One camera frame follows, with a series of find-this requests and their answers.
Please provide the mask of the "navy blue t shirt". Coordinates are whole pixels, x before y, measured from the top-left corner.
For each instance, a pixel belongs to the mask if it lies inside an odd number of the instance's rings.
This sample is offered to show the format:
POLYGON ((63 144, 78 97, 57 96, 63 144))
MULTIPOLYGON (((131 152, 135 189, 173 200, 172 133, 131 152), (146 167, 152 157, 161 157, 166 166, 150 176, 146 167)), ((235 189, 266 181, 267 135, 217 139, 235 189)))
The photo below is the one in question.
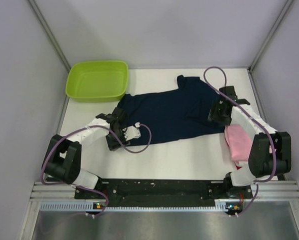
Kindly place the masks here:
POLYGON ((204 135, 223 133, 225 127, 209 121, 218 94, 199 77, 177 77, 175 90, 146 94, 125 94, 117 104, 128 115, 129 126, 145 124, 131 146, 162 144, 204 135))

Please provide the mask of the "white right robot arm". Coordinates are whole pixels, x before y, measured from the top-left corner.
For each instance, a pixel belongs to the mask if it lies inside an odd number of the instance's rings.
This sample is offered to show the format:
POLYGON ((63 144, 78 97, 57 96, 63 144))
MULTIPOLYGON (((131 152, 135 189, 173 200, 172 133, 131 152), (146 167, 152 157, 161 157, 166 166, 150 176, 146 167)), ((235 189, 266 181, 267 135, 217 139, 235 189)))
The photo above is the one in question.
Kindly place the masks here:
POLYGON ((219 98, 214 100, 209 121, 226 128, 236 125, 242 128, 251 141, 247 162, 229 172, 223 179, 223 193, 236 197, 242 187, 257 182, 270 181, 292 168, 292 139, 288 132, 279 132, 258 115, 246 99, 239 99, 233 86, 218 89, 219 98))

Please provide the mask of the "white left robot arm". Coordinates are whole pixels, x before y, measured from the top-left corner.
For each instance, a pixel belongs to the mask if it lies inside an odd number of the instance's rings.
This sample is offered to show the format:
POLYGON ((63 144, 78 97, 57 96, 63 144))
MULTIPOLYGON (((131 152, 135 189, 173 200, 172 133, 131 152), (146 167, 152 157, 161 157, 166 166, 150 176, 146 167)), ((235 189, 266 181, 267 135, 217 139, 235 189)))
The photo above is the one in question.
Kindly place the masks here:
POLYGON ((125 137, 128 113, 116 107, 112 113, 100 113, 80 130, 68 136, 54 135, 47 148, 42 165, 44 173, 68 185, 82 186, 91 198, 102 195, 99 177, 81 168, 82 151, 99 139, 105 139, 110 151, 127 146, 125 137))

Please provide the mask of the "pink folded t shirt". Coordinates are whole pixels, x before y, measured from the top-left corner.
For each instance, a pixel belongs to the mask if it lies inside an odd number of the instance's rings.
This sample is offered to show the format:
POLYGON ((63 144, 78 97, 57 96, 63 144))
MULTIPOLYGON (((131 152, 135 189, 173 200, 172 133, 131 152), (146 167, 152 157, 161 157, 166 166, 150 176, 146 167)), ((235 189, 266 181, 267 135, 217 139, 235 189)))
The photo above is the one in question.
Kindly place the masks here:
POLYGON ((238 124, 231 124, 224 129, 225 141, 229 147, 230 159, 248 161, 253 141, 245 130, 238 124))

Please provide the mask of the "lime green plastic basin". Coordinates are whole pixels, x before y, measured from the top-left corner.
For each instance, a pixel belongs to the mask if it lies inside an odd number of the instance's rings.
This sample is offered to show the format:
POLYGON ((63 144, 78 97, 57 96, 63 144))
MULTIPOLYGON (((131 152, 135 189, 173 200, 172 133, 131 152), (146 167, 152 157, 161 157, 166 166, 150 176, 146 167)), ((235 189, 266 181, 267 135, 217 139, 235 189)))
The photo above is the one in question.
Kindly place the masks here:
POLYGON ((129 83, 129 67, 121 60, 76 63, 69 71, 65 93, 83 103, 119 101, 129 83))

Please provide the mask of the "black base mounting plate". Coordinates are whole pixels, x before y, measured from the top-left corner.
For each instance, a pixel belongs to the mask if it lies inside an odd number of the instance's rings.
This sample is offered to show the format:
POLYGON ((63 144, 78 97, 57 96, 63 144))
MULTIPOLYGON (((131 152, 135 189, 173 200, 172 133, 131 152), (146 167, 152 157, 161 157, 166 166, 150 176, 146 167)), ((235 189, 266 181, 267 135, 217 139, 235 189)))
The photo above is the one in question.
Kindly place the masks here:
POLYGON ((250 186, 228 180, 166 180, 102 178, 95 190, 105 194, 109 207, 212 207, 214 200, 251 199, 250 186))

